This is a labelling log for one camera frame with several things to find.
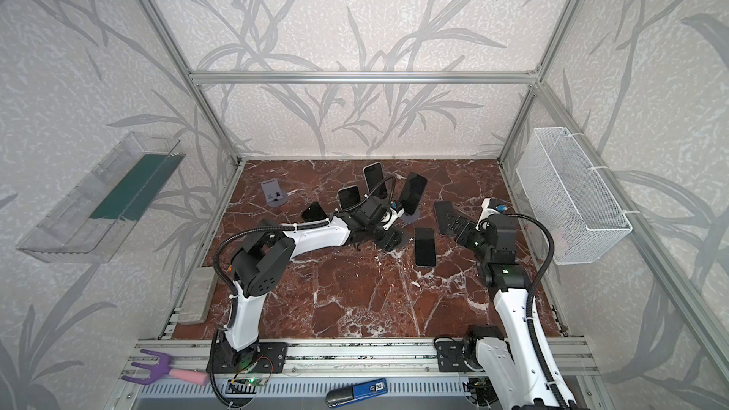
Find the pink-edged black phone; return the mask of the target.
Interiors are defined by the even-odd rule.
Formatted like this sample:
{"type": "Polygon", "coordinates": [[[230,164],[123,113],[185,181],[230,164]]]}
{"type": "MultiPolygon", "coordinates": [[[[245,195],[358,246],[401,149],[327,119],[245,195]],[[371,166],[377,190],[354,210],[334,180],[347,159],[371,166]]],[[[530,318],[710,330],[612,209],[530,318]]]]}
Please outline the pink-edged black phone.
{"type": "Polygon", "coordinates": [[[456,221],[455,210],[451,201],[436,201],[434,209],[438,227],[442,235],[452,235],[452,225],[456,221]]]}

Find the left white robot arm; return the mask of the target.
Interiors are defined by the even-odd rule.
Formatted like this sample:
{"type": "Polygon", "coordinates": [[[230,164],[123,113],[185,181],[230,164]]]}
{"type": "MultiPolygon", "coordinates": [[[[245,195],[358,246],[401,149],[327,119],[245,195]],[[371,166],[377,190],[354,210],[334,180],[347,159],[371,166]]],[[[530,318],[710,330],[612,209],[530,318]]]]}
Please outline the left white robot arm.
{"type": "Polygon", "coordinates": [[[227,324],[211,343],[208,374],[220,370],[241,372],[256,364],[266,297],[278,285],[292,258],[365,241],[391,252],[404,242],[404,232],[395,223],[405,214],[402,200],[370,196],[319,220],[298,224],[266,220],[221,242],[212,267],[229,289],[231,309],[227,324]]]}

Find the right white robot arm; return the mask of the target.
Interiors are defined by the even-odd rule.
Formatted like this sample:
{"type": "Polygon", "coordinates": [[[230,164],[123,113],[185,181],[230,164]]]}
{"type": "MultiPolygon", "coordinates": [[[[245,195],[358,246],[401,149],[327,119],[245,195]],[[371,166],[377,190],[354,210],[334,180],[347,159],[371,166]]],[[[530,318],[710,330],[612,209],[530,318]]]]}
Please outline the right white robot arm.
{"type": "Polygon", "coordinates": [[[504,330],[471,326],[463,340],[464,362],[485,372],[503,409],[578,409],[550,349],[535,306],[540,282],[554,260],[554,238],[537,219],[487,208],[478,221],[451,202],[435,203],[440,233],[477,258],[478,276],[488,290],[504,330]],[[547,239],[548,252],[536,276],[516,262],[516,229],[526,220],[547,239]]]}

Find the grey small phone stand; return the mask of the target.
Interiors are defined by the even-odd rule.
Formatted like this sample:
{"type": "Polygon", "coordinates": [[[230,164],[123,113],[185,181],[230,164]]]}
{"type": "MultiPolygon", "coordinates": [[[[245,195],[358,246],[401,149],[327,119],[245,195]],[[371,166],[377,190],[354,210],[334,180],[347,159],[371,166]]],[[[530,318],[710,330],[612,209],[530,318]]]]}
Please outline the grey small phone stand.
{"type": "Polygon", "coordinates": [[[270,207],[280,207],[288,202],[288,192],[281,187],[279,180],[276,180],[275,178],[262,182],[261,189],[263,191],[265,201],[270,207]]]}

